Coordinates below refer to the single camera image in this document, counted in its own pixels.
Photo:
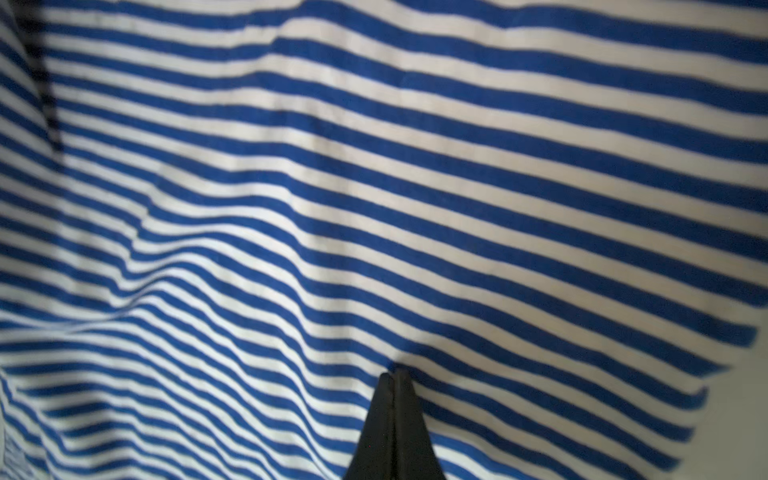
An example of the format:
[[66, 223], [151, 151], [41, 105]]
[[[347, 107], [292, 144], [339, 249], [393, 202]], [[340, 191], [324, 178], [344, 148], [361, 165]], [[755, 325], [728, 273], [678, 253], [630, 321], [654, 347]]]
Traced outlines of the blue white striped tank top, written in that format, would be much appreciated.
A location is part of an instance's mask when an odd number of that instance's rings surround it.
[[763, 1], [5, 1], [1, 475], [667, 479], [767, 321]]

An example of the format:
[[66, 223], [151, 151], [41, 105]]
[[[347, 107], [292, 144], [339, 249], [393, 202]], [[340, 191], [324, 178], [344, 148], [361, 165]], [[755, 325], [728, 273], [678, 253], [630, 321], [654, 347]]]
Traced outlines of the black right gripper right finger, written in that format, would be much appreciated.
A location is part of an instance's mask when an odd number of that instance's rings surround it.
[[394, 478], [445, 480], [407, 370], [394, 373]]

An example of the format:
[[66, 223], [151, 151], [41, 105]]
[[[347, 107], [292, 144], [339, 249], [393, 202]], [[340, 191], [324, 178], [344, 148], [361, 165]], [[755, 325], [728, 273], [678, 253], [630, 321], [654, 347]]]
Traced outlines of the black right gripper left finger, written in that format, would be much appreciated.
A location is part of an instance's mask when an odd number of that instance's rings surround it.
[[394, 473], [395, 392], [390, 373], [379, 377], [344, 480], [390, 480]]

